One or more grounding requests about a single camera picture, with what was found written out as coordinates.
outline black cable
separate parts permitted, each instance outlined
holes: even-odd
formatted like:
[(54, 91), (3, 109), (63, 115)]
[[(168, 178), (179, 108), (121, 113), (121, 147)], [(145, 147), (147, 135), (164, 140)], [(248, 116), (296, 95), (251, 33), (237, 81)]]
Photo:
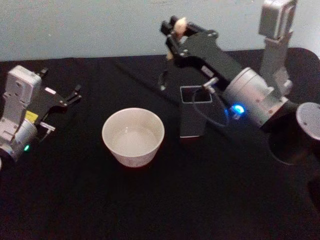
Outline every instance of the black cable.
[(193, 95), (192, 95), (192, 105), (193, 105), (193, 108), (194, 110), (200, 115), (202, 116), (203, 118), (205, 118), (209, 123), (211, 123), (212, 125), (216, 126), (216, 127), (219, 127), (219, 128), (225, 128), (229, 125), (229, 112), (226, 108), (226, 105), (224, 104), (224, 102), (220, 99), (220, 97), (217, 95), (217, 93), (213, 93), (211, 95), (213, 95), (217, 101), (219, 102), (220, 106), (222, 107), (222, 109), (224, 110), (224, 113), (225, 113), (225, 124), (222, 124), (220, 122), (217, 122), (215, 120), (213, 120), (212, 118), (208, 117), (207, 115), (205, 115), (202, 111), (199, 110), (199, 108), (197, 107), (197, 104), (195, 103), (195, 100), (196, 100), (196, 95), (197, 95), (197, 92), (201, 91), (202, 89), (197, 89), (193, 92)]

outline black tablecloth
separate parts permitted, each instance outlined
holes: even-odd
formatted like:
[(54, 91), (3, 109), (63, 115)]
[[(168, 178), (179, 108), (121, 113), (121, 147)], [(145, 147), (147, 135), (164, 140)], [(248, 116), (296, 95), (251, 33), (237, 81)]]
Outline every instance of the black tablecloth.
[[(259, 70), (261, 50), (230, 54)], [(51, 115), (47, 123), (57, 130), (2, 173), (0, 239), (320, 239), (320, 215), (307, 190), (319, 163), (312, 157), (305, 165), (277, 162), (267, 136), (246, 117), (181, 142), (179, 86), (205, 79), (169, 65), (168, 87), (160, 92), (164, 59), (0, 63), (2, 90), (19, 64), (31, 71), (48, 67), (43, 85), (62, 96), (76, 84), (83, 95), (66, 114)], [(294, 83), (289, 98), (320, 103), (317, 56), (292, 48), (287, 67)], [(156, 157), (139, 169), (119, 164), (101, 137), (105, 120), (129, 107), (154, 112), (165, 127)]]

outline green led light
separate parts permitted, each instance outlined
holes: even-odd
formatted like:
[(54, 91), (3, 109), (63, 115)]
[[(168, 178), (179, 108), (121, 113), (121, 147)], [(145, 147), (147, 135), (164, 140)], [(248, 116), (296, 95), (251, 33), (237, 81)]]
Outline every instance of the green led light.
[(25, 151), (25, 152), (28, 151), (29, 148), (30, 148), (30, 145), (28, 144), (27, 146), (24, 147), (24, 151)]

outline white wall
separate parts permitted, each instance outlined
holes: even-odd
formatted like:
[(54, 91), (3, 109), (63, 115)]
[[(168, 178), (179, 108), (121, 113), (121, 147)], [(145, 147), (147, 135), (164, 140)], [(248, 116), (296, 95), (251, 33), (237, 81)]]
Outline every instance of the white wall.
[[(164, 54), (172, 15), (220, 33), (225, 50), (263, 48), (264, 0), (0, 0), (0, 61)], [(293, 47), (320, 56), (320, 1), (299, 0)]]

